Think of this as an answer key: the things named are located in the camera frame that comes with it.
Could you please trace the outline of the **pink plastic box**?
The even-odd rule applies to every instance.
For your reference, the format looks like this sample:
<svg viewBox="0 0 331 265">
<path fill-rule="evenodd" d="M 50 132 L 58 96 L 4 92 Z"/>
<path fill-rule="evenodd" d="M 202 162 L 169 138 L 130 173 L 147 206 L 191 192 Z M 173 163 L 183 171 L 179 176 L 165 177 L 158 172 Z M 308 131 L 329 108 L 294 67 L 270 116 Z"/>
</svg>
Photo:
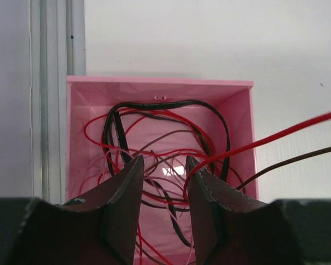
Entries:
<svg viewBox="0 0 331 265">
<path fill-rule="evenodd" d="M 135 264 L 195 261 L 183 201 L 186 158 L 199 161 L 254 140 L 251 81 L 69 76 L 66 198 L 142 155 L 141 247 Z"/>
</svg>

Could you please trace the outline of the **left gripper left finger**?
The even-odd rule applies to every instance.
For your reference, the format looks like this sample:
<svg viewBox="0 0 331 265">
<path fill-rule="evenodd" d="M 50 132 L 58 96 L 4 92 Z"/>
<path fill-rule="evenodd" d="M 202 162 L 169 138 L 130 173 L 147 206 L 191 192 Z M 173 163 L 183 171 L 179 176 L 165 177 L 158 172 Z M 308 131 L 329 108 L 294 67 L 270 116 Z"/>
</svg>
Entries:
<svg viewBox="0 0 331 265">
<path fill-rule="evenodd" d="M 143 176 L 137 156 L 75 204 L 30 199 L 6 264 L 132 264 Z"/>
</svg>

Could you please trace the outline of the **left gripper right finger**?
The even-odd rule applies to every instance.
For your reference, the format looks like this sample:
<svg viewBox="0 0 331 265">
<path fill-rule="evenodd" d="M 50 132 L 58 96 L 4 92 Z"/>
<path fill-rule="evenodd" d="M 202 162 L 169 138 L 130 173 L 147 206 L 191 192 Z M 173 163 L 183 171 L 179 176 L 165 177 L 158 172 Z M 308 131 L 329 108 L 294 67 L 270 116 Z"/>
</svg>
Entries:
<svg viewBox="0 0 331 265">
<path fill-rule="evenodd" d="M 265 204 L 201 168 L 188 197 L 196 264 L 303 264 L 292 228 Z"/>
</svg>

